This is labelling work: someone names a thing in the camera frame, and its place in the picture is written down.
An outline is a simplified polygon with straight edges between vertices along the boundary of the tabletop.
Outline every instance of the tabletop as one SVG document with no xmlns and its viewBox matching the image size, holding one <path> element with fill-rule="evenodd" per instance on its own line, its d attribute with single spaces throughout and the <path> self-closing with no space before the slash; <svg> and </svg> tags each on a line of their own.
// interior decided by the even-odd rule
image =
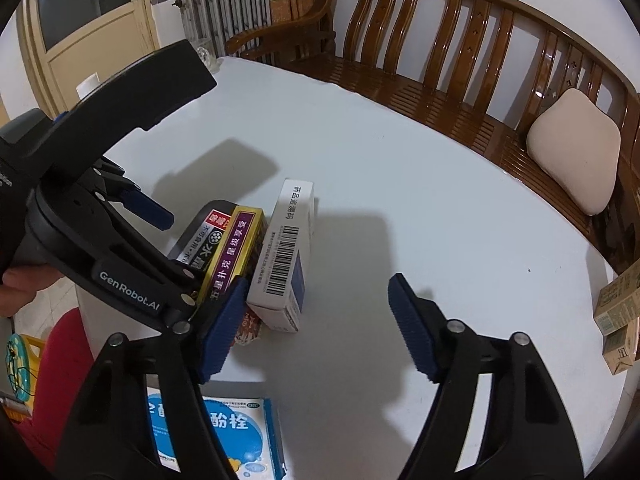
<svg viewBox="0 0 640 480">
<path fill-rule="evenodd" d="M 613 274 L 588 241 L 481 156 L 359 95 L 235 58 L 215 77 L 215 90 L 108 157 L 175 214 L 164 233 L 128 217 L 165 252 L 209 200 L 269 215 L 285 178 L 316 184 L 302 330 L 263 330 L 207 385 L 273 399 L 288 478 L 395 479 L 409 456 L 436 386 L 415 370 L 388 307 L 396 272 L 476 333 L 531 336 L 589 466 L 625 374 L 602 358 L 593 304 Z M 80 300 L 94 348 L 116 330 L 148 333 Z M 478 454 L 489 387 L 482 377 L 460 467 Z"/>
</svg>

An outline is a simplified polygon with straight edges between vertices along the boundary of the radiator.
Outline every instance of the radiator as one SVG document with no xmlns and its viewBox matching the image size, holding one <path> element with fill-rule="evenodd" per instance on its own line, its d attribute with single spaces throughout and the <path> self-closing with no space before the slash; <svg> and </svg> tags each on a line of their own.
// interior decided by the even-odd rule
<svg viewBox="0 0 640 480">
<path fill-rule="evenodd" d="M 271 25 L 269 0 L 181 1 L 178 6 L 187 40 L 193 46 L 208 44 L 216 57 L 226 56 L 227 40 L 239 32 Z"/>
</svg>

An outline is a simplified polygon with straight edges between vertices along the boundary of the finger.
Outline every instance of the finger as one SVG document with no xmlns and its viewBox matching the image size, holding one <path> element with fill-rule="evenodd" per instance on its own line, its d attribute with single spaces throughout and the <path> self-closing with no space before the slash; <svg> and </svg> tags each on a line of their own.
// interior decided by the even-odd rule
<svg viewBox="0 0 640 480">
<path fill-rule="evenodd" d="M 17 290 L 10 286 L 0 285 L 0 316 L 14 316 L 22 307 L 35 300 L 34 291 Z"/>
<path fill-rule="evenodd" d="M 62 278 L 59 270 L 51 266 L 13 267 L 2 275 L 2 282 L 24 291 L 44 290 Z"/>
</svg>

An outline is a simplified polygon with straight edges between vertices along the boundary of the red fabric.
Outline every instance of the red fabric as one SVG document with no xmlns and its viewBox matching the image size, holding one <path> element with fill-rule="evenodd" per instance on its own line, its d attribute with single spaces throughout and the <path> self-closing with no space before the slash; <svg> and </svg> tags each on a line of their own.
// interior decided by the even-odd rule
<svg viewBox="0 0 640 480">
<path fill-rule="evenodd" d="M 69 411 L 93 364 L 80 311 L 75 308 L 53 327 L 40 361 L 33 415 L 16 425 L 27 447 L 50 471 Z"/>
</svg>

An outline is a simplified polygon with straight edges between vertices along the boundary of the tile floor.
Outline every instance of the tile floor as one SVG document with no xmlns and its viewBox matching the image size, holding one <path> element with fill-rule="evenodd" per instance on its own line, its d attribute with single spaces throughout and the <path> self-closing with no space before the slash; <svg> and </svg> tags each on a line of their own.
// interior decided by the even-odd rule
<svg viewBox="0 0 640 480">
<path fill-rule="evenodd" d="M 62 278 L 20 309 L 14 316 L 15 332 L 46 339 L 58 320 L 77 306 L 76 286 L 70 279 Z"/>
</svg>

